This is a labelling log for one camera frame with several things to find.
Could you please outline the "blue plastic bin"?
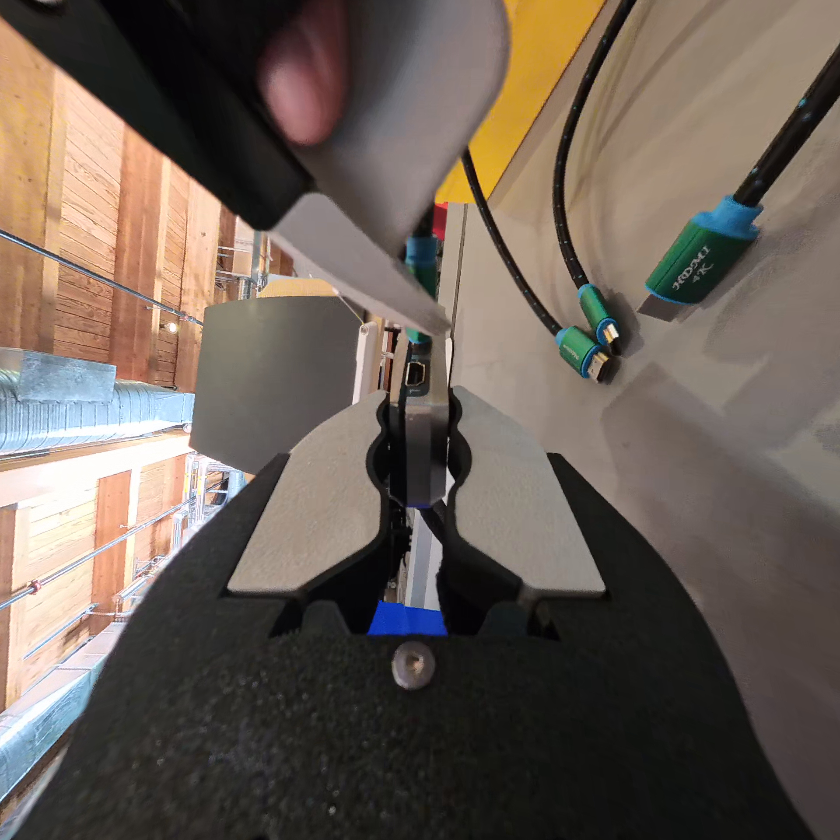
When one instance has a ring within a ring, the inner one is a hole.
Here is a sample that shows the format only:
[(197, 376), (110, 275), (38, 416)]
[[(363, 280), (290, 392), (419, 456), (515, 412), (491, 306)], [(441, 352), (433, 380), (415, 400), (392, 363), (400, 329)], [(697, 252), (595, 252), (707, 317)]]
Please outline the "blue plastic bin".
[(380, 601), (374, 612), (369, 636), (447, 636), (440, 611), (411, 607), (399, 602)]

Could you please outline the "silver ventilation duct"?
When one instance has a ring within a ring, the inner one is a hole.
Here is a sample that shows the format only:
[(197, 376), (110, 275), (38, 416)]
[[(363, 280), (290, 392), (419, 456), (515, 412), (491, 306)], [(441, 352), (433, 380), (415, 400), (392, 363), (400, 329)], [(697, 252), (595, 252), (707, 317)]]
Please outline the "silver ventilation duct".
[(112, 624), (52, 668), (1, 715), (1, 797), (4, 799), (76, 722), (122, 634)]
[(1, 454), (140, 438), (190, 427), (195, 395), (117, 378), (112, 364), (1, 349)]

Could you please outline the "black and silver switch box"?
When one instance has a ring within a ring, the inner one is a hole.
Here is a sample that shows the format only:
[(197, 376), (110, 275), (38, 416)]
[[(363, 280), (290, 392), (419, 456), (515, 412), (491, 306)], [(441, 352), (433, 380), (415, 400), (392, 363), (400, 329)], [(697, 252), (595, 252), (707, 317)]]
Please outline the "black and silver switch box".
[(437, 541), (445, 541), (450, 401), (442, 338), (414, 343), (401, 332), (389, 396), (389, 492), (420, 512)]

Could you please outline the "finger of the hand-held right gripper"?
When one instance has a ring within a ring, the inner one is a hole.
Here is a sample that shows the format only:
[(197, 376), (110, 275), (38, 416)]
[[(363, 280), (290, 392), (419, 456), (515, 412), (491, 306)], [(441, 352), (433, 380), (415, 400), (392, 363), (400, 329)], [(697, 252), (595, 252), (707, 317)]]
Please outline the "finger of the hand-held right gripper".
[(444, 308), (415, 276), (325, 195), (303, 194), (268, 234), (297, 265), (374, 315), (432, 336), (449, 331)]
[(319, 260), (339, 214), (395, 255), (497, 99), (504, 2), (347, 2), (350, 87), (323, 143), (297, 152), (314, 194), (289, 212), (289, 252)]

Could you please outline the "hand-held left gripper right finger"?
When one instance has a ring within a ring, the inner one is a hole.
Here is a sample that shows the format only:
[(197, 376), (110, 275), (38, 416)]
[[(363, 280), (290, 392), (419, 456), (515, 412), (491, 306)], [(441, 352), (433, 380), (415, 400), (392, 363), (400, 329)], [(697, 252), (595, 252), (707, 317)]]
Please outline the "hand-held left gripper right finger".
[(529, 430), (457, 385), (444, 565), (468, 599), (600, 597), (597, 569), (550, 460)]

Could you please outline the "braided black cable green plugs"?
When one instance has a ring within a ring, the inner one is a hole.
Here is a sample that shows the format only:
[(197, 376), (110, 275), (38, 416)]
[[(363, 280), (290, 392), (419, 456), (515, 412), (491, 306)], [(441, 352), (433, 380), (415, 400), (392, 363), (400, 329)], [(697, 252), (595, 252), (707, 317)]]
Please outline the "braided black cable green plugs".
[[(563, 327), (546, 309), (526, 281), (501, 235), (481, 188), (469, 149), (465, 149), (462, 154), (461, 163), (482, 223), (499, 257), (532, 312), (540, 320), (542, 326), (552, 334), (560, 357), (582, 378), (604, 382), (613, 367), (615, 358), (619, 355), (614, 355), (605, 346), (599, 344), (595, 334), (590, 335), (578, 327)], [(415, 234), (406, 241), (404, 259), (406, 267), (432, 298), (436, 298), (438, 292), (437, 245), (438, 239), (434, 235), (431, 223), (424, 220)]]
[(597, 342), (609, 349), (614, 355), (621, 355), (623, 351), (620, 329), (616, 320), (608, 311), (601, 291), (589, 281), (576, 253), (566, 213), (565, 179), (574, 134), (577, 130), (584, 106), (616, 38), (621, 33), (635, 5), (635, 1), (619, 2), (584, 70), (583, 77), (574, 94), (570, 111), (563, 125), (559, 147), (555, 156), (552, 180), (554, 230), (564, 265), (576, 286), (579, 304), (590, 328), (595, 334)]
[(760, 236), (762, 200), (839, 96), (839, 48), (795, 105), (734, 194), (693, 216), (645, 282), (639, 314), (665, 322), (702, 303)]

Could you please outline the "white clip bar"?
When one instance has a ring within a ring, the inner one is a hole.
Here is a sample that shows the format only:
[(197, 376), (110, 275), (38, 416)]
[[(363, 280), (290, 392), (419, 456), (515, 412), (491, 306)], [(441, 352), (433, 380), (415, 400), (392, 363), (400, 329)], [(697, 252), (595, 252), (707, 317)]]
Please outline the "white clip bar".
[(352, 404), (378, 390), (381, 365), (380, 325), (377, 321), (363, 323), (359, 329), (355, 355)]

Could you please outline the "black board wooden rim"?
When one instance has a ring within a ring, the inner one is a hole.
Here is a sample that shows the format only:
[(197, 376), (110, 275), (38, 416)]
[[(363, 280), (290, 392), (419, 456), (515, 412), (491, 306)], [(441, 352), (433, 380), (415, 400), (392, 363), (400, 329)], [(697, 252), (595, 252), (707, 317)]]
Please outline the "black board wooden rim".
[(190, 446), (255, 475), (352, 404), (360, 326), (336, 295), (258, 297), (205, 311)]

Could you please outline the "person's right hand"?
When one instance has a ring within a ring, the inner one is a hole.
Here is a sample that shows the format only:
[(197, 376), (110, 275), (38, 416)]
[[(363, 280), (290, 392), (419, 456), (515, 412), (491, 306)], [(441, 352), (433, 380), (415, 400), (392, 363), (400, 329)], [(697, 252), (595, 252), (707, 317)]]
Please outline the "person's right hand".
[(297, 146), (325, 141), (338, 124), (350, 86), (350, 22), (344, 1), (309, 1), (272, 37), (257, 81), (268, 111)]

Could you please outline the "yellow plastic bin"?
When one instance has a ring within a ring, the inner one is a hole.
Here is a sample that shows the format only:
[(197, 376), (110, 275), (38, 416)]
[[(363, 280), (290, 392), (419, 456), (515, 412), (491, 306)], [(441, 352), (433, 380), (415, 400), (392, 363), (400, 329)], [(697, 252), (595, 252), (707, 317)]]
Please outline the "yellow plastic bin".
[(469, 142), (486, 198), (490, 198), (605, 3), (504, 4), (510, 34), (507, 75), (500, 95)]

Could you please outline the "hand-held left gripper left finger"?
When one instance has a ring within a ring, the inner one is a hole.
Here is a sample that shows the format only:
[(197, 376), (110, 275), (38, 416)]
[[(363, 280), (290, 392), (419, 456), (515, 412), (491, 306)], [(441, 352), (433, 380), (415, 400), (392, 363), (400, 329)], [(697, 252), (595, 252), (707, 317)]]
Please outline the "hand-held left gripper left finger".
[(387, 499), (374, 452), (385, 391), (343, 409), (290, 452), (227, 583), (234, 595), (313, 592), (385, 536)]

